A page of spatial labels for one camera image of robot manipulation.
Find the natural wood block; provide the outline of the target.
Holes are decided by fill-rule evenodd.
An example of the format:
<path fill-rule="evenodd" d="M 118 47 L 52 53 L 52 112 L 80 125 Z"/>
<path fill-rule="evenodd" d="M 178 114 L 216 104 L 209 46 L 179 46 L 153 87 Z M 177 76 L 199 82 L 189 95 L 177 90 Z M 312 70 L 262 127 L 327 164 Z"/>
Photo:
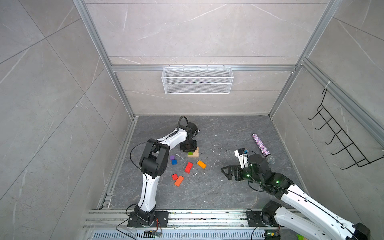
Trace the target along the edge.
<path fill-rule="evenodd" d="M 198 158 L 199 157 L 199 147 L 197 147 L 194 151 L 193 151 L 193 155 L 188 155 L 189 158 Z"/>

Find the red arch block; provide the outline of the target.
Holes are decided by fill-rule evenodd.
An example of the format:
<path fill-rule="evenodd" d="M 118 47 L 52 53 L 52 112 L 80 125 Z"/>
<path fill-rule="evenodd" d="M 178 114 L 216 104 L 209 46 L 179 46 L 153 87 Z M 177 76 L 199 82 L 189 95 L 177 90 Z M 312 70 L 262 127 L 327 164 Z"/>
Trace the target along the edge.
<path fill-rule="evenodd" d="M 185 168 L 185 173 L 189 174 L 192 170 L 192 167 L 193 167 L 193 163 L 188 162 Z"/>

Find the yellow-orange rectangular block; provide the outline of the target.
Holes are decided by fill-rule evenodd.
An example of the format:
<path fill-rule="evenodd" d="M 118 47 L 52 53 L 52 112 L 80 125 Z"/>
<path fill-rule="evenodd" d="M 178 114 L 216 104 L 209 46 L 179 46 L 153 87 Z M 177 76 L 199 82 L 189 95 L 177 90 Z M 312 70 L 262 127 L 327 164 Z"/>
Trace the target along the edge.
<path fill-rule="evenodd" d="M 207 165 L 206 165 L 204 162 L 202 162 L 202 161 L 198 161 L 197 164 L 198 164 L 198 166 L 200 166 L 202 169 L 205 169 L 205 168 L 207 167 Z"/>

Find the orange rectangular block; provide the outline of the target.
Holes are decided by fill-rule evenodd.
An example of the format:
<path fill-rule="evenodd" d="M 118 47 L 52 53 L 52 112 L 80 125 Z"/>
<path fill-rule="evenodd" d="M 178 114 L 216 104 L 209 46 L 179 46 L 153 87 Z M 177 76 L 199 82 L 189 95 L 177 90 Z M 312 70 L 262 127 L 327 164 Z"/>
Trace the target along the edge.
<path fill-rule="evenodd" d="M 181 185 L 181 183 L 183 182 L 183 180 L 184 180 L 184 177 L 179 176 L 175 181 L 175 186 L 179 187 Z"/>

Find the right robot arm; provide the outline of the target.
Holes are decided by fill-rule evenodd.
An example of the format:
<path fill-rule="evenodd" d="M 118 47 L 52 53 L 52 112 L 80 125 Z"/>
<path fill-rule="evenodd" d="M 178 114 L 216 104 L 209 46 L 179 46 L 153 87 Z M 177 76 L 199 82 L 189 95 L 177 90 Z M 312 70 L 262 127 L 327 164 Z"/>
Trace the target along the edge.
<path fill-rule="evenodd" d="M 353 224 L 339 217 L 312 197 L 285 175 L 273 172 L 267 160 L 258 154 L 249 155 L 245 149 L 235 151 L 238 165 L 221 168 L 228 180 L 247 180 L 261 190 L 295 208 L 302 217 L 281 204 L 270 201 L 261 211 L 264 225 L 289 228 L 308 240 L 369 240 L 371 231 L 362 223 Z"/>

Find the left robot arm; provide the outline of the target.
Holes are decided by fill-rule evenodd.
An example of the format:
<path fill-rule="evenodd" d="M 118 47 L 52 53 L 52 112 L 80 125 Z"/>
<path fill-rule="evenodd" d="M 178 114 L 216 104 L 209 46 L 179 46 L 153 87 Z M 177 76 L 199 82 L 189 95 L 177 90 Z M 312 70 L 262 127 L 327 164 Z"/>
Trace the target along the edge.
<path fill-rule="evenodd" d="M 198 134 L 196 124 L 189 122 L 186 116 L 181 116 L 176 128 L 160 139 L 149 139 L 144 142 L 144 151 L 140 158 L 139 168 L 142 172 L 143 185 L 139 202 L 135 205 L 134 213 L 141 225 L 151 226 L 155 220 L 156 193 L 160 176 L 166 171 L 170 150 L 180 146 L 180 150 L 188 153 L 197 150 Z"/>

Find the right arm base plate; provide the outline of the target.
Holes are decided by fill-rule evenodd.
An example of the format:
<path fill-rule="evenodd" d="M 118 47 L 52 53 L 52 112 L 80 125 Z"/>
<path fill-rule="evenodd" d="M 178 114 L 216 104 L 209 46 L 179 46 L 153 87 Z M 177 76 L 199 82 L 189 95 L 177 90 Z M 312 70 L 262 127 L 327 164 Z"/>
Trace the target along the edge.
<path fill-rule="evenodd" d="M 249 227 L 266 227 L 261 211 L 246 210 L 246 220 Z"/>

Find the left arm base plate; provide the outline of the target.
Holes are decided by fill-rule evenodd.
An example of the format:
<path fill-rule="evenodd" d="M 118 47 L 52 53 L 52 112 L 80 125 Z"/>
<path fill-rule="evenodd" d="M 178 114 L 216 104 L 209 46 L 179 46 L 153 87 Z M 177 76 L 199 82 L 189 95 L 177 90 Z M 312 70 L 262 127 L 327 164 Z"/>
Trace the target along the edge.
<path fill-rule="evenodd" d="M 156 211 L 149 214 L 131 212 L 127 226 L 136 228 L 165 228 L 168 226 L 169 212 Z"/>

